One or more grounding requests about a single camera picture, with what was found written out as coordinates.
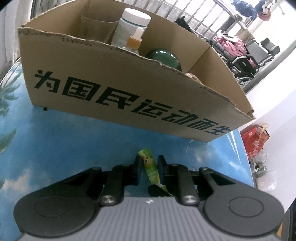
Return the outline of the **black folding wheelchair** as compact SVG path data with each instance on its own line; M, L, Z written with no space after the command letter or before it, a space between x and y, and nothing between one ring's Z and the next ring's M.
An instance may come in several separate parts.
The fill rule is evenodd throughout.
M274 45L268 38L260 43L250 40L246 44L244 43L248 54L231 60L219 44L213 43L212 39L208 43L222 58L241 87L245 87L258 74L259 70L280 52L280 47Z

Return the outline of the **white supplement bottle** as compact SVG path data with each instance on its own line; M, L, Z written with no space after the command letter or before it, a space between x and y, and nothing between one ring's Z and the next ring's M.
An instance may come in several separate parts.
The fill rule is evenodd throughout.
M148 14L143 13L139 10L125 8L120 20L118 21L118 25L112 38L111 45L123 49L128 38L135 33L135 30L138 27L142 27L145 32L151 19L152 18Z

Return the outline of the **green lip balm tube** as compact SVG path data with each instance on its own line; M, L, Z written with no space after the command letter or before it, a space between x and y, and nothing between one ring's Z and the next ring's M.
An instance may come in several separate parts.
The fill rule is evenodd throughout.
M164 191L168 191L165 185L162 185L160 183L159 178L159 172L158 172L158 166L156 164L156 161L154 160L154 157L152 155L152 152L150 149L142 149L138 152L138 155L142 158L145 172L148 176L148 179L152 185L157 185Z

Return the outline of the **pink clothes pile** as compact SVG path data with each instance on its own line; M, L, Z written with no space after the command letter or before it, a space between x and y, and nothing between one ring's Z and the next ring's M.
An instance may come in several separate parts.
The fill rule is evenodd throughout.
M224 49L224 52L229 55L231 60L248 54L245 44L240 37L222 34L214 37L212 42L219 44Z

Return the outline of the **amber dropper bottle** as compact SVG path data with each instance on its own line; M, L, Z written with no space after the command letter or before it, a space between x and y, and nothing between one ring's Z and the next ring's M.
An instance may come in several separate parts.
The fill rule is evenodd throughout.
M130 36L126 42L126 45L123 47L126 51L130 51L135 54L139 54L139 47L142 43L142 34L144 33L144 29L142 27L138 27L135 30L135 33Z

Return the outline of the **brown cardboard box with print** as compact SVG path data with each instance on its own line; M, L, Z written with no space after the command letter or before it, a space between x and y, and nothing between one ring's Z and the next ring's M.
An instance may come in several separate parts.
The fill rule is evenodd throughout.
M252 106L216 51L161 16L151 14L139 54L81 37L83 14L117 21L126 7L70 1L18 29L32 104L203 142L253 119ZM182 72L145 58L156 48L174 53Z

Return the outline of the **dark green round jar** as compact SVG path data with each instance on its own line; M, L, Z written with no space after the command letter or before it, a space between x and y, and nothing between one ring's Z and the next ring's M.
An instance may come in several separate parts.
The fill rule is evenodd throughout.
M169 66L171 68L174 68L180 72L182 72L182 67L180 64L180 61L175 56L174 53L167 49L163 48L156 48L149 51L145 58L159 61L162 64L165 64L166 66Z

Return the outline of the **gold ribbed round jar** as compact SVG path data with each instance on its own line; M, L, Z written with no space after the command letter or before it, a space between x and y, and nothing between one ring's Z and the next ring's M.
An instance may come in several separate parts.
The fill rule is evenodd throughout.
M187 72L185 74L187 77L191 78L192 80L194 80L195 82L199 83L199 84L203 84L202 81L194 74Z

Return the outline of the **metal balcony railing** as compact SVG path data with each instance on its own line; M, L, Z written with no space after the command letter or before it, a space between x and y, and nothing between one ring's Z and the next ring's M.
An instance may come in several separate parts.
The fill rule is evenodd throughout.
M232 1L123 1L155 13L169 21L183 17L194 32L208 39L226 33L236 35L246 29L243 17L234 9Z

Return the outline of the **red plastic bag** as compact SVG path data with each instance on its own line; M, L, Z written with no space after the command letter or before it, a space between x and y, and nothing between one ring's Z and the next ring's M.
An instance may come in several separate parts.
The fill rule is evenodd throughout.
M258 155L264 144L269 140L268 127L269 125L267 123L259 123L249 125L240 131L249 162Z

